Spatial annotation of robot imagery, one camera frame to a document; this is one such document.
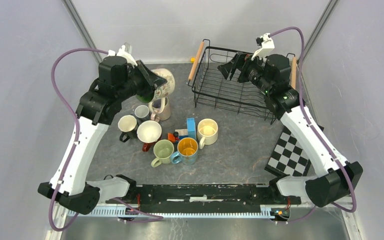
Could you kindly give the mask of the cream floral mug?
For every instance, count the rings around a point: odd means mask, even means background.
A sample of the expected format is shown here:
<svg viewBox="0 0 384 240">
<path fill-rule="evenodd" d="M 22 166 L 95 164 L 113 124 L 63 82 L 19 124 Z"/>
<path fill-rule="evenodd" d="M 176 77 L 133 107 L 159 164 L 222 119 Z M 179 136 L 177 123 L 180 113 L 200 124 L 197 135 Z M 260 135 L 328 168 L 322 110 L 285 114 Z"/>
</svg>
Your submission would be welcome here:
<svg viewBox="0 0 384 240">
<path fill-rule="evenodd" d="M 153 97 L 153 99 L 138 99 L 141 102 L 144 103 L 150 103 L 152 101 L 158 100 L 158 99 L 164 99 L 169 94 L 173 93 L 175 90 L 175 78 L 171 71 L 169 71 L 166 68 L 157 68 L 152 69 L 152 72 L 156 73 L 158 76 L 163 77 L 167 79 L 167 83 L 165 83 L 163 86 L 160 86 Z"/>
</svg>

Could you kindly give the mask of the pink mug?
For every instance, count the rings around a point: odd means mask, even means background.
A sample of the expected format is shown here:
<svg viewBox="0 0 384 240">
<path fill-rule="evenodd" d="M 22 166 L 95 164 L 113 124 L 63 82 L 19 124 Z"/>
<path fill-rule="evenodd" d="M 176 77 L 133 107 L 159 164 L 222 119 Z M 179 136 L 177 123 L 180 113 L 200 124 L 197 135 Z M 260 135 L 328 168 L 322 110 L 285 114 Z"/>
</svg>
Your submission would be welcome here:
<svg viewBox="0 0 384 240">
<path fill-rule="evenodd" d="M 167 120 L 171 116 L 169 98 L 152 101 L 148 104 L 150 119 L 156 122 Z"/>
</svg>

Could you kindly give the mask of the grey blue small cup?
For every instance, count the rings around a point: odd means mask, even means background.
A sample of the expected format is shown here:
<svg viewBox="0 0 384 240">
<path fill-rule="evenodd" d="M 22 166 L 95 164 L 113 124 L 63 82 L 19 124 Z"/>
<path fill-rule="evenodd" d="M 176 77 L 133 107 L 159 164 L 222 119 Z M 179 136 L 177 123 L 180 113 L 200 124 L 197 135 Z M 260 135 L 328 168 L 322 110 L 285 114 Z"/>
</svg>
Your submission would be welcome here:
<svg viewBox="0 0 384 240">
<path fill-rule="evenodd" d="M 134 110 L 134 115 L 140 122 L 145 122 L 145 121 L 150 120 L 149 107 L 147 105 L 139 105 Z"/>
</svg>

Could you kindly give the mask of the black mug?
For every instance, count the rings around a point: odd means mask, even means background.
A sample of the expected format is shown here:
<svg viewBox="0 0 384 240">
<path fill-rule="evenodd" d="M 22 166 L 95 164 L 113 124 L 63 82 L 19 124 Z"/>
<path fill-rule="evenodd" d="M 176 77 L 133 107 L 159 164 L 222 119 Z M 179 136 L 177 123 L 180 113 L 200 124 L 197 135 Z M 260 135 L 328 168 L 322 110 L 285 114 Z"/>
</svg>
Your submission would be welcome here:
<svg viewBox="0 0 384 240">
<path fill-rule="evenodd" d="M 137 139 L 138 122 L 135 116 L 125 115 L 118 121 L 118 128 L 121 131 L 119 140 L 123 143 L 130 139 Z"/>
</svg>

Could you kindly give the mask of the red mug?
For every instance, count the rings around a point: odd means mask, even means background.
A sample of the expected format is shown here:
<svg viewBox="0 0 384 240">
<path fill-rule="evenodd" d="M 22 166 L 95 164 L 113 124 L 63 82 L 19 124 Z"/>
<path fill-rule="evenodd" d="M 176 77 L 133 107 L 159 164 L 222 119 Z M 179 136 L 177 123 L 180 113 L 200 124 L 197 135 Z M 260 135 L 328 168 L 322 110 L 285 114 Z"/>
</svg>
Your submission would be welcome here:
<svg viewBox="0 0 384 240">
<path fill-rule="evenodd" d="M 143 142 L 142 151 L 148 152 L 162 136 L 161 125 L 154 120 L 144 121 L 137 129 L 137 137 Z"/>
</svg>

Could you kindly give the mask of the cream cup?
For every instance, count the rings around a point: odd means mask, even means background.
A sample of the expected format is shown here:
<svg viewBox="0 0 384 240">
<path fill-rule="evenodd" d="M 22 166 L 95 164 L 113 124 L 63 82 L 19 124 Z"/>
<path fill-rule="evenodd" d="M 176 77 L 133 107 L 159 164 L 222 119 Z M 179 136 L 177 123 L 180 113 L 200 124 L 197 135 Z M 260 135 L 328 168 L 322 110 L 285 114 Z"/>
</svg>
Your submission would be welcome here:
<svg viewBox="0 0 384 240">
<path fill-rule="evenodd" d="M 210 118 L 201 120 L 197 125 L 197 140 L 199 149 L 214 144 L 218 139 L 218 124 Z"/>
</svg>

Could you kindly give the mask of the green mug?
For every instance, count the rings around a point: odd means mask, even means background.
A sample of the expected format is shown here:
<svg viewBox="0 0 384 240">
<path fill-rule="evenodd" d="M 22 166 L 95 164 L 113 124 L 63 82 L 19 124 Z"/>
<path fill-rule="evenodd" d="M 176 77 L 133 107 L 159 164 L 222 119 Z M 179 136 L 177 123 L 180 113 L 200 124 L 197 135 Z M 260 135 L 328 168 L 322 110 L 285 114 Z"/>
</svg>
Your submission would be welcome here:
<svg viewBox="0 0 384 240">
<path fill-rule="evenodd" d="M 171 164 L 170 157 L 174 153 L 174 144 L 167 139 L 160 140 L 155 144 L 153 153 L 155 155 L 155 159 L 151 162 L 153 168 Z"/>
</svg>

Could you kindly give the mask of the blue mug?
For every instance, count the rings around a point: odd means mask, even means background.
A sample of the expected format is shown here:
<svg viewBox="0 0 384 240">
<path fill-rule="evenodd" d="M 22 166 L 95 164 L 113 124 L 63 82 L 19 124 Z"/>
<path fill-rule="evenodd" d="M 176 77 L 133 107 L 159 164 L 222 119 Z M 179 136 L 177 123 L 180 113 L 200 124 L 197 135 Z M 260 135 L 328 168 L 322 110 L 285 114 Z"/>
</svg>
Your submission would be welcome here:
<svg viewBox="0 0 384 240">
<path fill-rule="evenodd" d="M 170 156 L 172 164 L 193 165 L 198 157 L 198 143 L 194 138 L 186 137 L 177 144 L 177 151 Z"/>
</svg>

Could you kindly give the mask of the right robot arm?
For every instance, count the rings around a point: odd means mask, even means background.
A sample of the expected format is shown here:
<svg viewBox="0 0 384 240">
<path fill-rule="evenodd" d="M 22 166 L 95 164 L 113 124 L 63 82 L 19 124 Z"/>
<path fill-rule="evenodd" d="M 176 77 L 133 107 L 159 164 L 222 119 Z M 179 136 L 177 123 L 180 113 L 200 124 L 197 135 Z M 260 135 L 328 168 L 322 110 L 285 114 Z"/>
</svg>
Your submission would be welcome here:
<svg viewBox="0 0 384 240">
<path fill-rule="evenodd" d="M 280 54 L 252 58 L 250 53 L 239 51 L 217 69 L 228 81 L 239 71 L 239 83 L 252 83 L 257 87 L 266 108 L 291 131 L 314 166 L 313 177 L 289 175 L 274 180 L 275 186 L 268 191 L 270 201 L 281 204 L 288 196 L 307 197 L 321 208 L 351 196 L 353 206 L 349 211 L 354 212 L 355 188 L 363 168 L 336 150 L 315 123 L 299 92 L 290 85 L 289 58 Z"/>
</svg>

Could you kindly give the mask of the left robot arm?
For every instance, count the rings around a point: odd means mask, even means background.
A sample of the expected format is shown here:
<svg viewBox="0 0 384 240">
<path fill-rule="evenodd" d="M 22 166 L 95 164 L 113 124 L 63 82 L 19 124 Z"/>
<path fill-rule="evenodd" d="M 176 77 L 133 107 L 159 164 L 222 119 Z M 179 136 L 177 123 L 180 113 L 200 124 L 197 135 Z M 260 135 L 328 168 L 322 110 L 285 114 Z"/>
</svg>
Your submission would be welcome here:
<svg viewBox="0 0 384 240">
<path fill-rule="evenodd" d="M 74 111 L 74 130 L 64 158 L 51 180 L 38 186 L 38 192 L 82 215 L 117 197 L 125 204 L 134 202 L 137 190 L 130 186 L 133 180 L 117 175 L 89 182 L 87 172 L 101 139 L 125 100 L 136 97 L 149 103 L 168 96 L 174 89 L 174 75 L 165 68 L 150 70 L 140 60 L 105 57 L 98 65 L 98 77 Z"/>
</svg>

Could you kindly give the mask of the toy block structure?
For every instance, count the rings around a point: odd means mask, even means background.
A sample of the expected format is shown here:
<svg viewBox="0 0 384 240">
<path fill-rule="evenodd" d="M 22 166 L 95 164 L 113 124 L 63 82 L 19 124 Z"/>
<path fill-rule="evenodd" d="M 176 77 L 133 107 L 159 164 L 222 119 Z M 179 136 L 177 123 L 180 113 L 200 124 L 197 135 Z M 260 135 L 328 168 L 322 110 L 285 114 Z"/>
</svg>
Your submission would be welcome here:
<svg viewBox="0 0 384 240">
<path fill-rule="evenodd" d="M 195 119 L 192 117 L 187 118 L 185 129 L 175 129 L 173 132 L 169 132 L 167 137 L 172 143 L 178 143 L 184 138 L 193 138 L 194 140 L 197 140 Z"/>
</svg>

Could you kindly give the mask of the checkerboard calibration board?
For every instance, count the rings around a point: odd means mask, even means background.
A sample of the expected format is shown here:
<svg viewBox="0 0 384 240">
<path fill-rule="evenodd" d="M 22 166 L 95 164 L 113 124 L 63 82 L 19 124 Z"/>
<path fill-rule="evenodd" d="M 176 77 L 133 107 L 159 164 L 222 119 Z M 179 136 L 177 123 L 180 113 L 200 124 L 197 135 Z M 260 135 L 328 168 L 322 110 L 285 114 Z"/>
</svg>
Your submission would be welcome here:
<svg viewBox="0 0 384 240">
<path fill-rule="evenodd" d="M 310 167 L 311 161 L 306 152 L 291 131 L 283 127 L 265 170 L 277 177 L 286 175 L 305 177 Z"/>
</svg>

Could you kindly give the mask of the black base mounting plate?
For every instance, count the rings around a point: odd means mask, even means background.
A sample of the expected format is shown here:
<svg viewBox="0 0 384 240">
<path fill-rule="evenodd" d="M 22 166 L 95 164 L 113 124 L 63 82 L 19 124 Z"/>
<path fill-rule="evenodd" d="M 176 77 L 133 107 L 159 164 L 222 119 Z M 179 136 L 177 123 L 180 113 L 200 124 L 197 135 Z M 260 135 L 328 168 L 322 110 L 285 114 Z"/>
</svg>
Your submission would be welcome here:
<svg viewBox="0 0 384 240">
<path fill-rule="evenodd" d="M 257 213 L 261 205 L 302 202 L 265 184 L 144 184 L 131 187 L 121 200 L 151 214 Z"/>
</svg>

